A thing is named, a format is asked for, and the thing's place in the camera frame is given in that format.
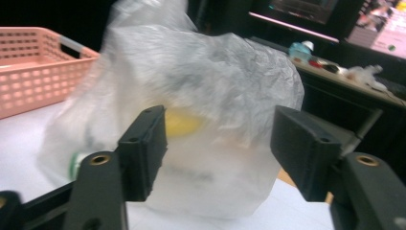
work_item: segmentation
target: green object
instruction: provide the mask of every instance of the green object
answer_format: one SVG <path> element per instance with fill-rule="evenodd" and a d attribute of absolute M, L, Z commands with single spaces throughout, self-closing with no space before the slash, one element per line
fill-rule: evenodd
<path fill-rule="evenodd" d="M 394 51 L 396 49 L 396 47 L 394 46 L 394 45 L 390 45 L 389 47 L 388 47 L 388 50 L 390 50 L 390 51 Z"/>
<path fill-rule="evenodd" d="M 81 161 L 90 154 L 91 153 L 76 152 L 72 155 L 71 163 L 69 164 L 69 179 L 77 179 Z"/>

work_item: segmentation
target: brass screw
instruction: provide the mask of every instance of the brass screw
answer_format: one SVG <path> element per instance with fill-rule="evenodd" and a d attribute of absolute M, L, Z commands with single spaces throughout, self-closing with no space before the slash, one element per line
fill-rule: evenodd
<path fill-rule="evenodd" d="M 92 160 L 90 161 L 90 165 L 102 165 L 107 163 L 110 160 L 110 156 L 109 155 L 98 155 L 92 158 Z"/>
<path fill-rule="evenodd" d="M 356 160 L 366 166 L 376 167 L 379 165 L 379 162 L 367 155 L 359 155 L 356 157 Z"/>

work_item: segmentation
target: yellow object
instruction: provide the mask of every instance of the yellow object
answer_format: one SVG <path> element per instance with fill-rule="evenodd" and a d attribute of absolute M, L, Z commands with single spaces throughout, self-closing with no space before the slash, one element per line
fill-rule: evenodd
<path fill-rule="evenodd" d="M 167 109 L 165 111 L 167 137 L 183 136 L 200 129 L 203 119 L 186 111 Z"/>
<path fill-rule="evenodd" d="M 401 1 L 397 4 L 396 9 L 400 12 L 406 12 L 406 1 Z"/>

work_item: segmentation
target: screw hole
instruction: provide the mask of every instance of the screw hole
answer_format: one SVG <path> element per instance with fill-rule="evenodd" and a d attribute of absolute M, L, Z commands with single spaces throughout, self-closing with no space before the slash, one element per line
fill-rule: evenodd
<path fill-rule="evenodd" d="M 133 137 L 133 138 L 130 138 L 128 141 L 129 142 L 138 142 L 138 138 L 136 138 L 136 137 Z"/>
<path fill-rule="evenodd" d="M 83 224 L 83 230 L 98 230 L 101 229 L 102 222 L 98 218 L 91 218 Z"/>
<path fill-rule="evenodd" d="M 324 142 L 324 143 L 329 143 L 330 142 L 330 140 L 328 138 L 325 138 L 325 137 L 320 138 L 320 141 Z"/>
<path fill-rule="evenodd" d="M 91 165 L 102 165 L 107 163 L 110 160 L 110 156 L 108 155 L 98 155 L 92 158 L 90 161 Z"/>
<path fill-rule="evenodd" d="M 369 156 L 366 156 L 366 155 L 357 156 L 357 157 L 356 157 L 356 160 L 357 160 L 359 163 L 361 163 L 361 164 L 363 164 L 363 165 L 366 165 L 366 166 L 375 167 L 375 166 L 378 166 L 378 165 L 379 165 L 379 162 L 378 162 L 378 161 L 376 161 L 375 159 L 373 159 L 373 158 L 371 158 L 371 157 L 369 157 Z"/>

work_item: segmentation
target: pink plastic basket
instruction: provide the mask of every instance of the pink plastic basket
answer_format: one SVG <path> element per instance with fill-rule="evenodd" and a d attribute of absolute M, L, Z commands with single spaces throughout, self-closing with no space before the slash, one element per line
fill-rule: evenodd
<path fill-rule="evenodd" d="M 63 101 L 98 56 L 47 29 L 0 27 L 0 119 Z"/>

